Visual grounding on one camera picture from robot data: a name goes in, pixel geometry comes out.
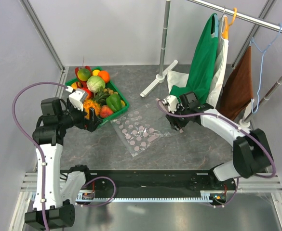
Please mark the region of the peach fruit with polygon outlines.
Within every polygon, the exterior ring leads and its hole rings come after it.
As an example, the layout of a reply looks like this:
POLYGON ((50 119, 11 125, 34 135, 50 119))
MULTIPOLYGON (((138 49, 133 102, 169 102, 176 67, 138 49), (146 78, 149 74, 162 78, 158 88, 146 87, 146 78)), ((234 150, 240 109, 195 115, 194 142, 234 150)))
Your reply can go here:
POLYGON ((104 118, 107 118, 108 116, 112 115, 113 113, 114 112, 107 105, 103 105, 101 107, 99 116, 104 119, 104 118))

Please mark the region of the green bell pepper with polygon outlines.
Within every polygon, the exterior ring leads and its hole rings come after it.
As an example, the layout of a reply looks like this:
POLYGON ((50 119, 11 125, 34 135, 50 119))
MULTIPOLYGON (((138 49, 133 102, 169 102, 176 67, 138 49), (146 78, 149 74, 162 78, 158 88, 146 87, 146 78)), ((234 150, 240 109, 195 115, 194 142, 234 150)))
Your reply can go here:
POLYGON ((113 111, 117 112, 122 108, 121 98, 117 94, 112 94, 106 99, 107 106, 113 111))

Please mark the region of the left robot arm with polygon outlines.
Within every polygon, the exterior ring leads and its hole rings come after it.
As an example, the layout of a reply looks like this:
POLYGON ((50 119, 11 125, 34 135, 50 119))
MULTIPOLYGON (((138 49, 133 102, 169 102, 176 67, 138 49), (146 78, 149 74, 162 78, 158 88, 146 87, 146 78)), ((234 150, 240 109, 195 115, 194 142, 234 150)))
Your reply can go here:
POLYGON ((38 161, 37 189, 33 210, 25 214, 25 223, 38 231, 68 228, 75 221, 75 201, 81 189, 92 185, 85 165, 71 167, 60 185, 60 159, 64 137, 69 128, 94 131, 100 124, 95 108, 87 99, 70 96, 67 100, 42 100, 32 139, 38 161))

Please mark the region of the clear zip top bag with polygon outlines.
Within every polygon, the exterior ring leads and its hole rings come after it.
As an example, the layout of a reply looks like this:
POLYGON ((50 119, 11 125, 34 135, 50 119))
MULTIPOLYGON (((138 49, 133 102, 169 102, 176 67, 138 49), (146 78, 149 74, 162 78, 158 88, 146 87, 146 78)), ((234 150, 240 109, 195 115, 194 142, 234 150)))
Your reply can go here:
POLYGON ((156 100, 125 113, 111 124, 133 157, 159 139, 172 135, 165 113, 157 107, 156 100))

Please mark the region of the toy pineapple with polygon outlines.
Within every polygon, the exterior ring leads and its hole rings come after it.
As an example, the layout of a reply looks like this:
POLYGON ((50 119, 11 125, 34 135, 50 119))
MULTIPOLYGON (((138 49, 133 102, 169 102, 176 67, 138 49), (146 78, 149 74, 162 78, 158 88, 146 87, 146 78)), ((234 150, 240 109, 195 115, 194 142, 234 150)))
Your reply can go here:
POLYGON ((106 99, 110 94, 108 91, 101 90, 99 91, 93 98, 85 100, 83 102, 83 108, 87 113, 85 118, 90 119, 90 108, 93 108, 95 111, 95 115, 99 116, 101 107, 106 105, 106 99))

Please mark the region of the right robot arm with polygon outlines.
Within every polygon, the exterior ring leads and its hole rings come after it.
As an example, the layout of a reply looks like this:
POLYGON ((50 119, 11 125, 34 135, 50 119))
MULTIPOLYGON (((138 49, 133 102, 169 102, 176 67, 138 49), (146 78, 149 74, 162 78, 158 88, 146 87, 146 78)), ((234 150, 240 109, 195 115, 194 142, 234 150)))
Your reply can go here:
POLYGON ((162 100, 166 118, 175 130, 182 130, 190 121, 215 132, 232 147, 233 158, 212 169, 208 186, 219 189, 230 178, 261 176, 268 167, 274 167, 269 143, 264 131, 243 128, 220 114, 208 103, 200 103, 193 92, 162 100))

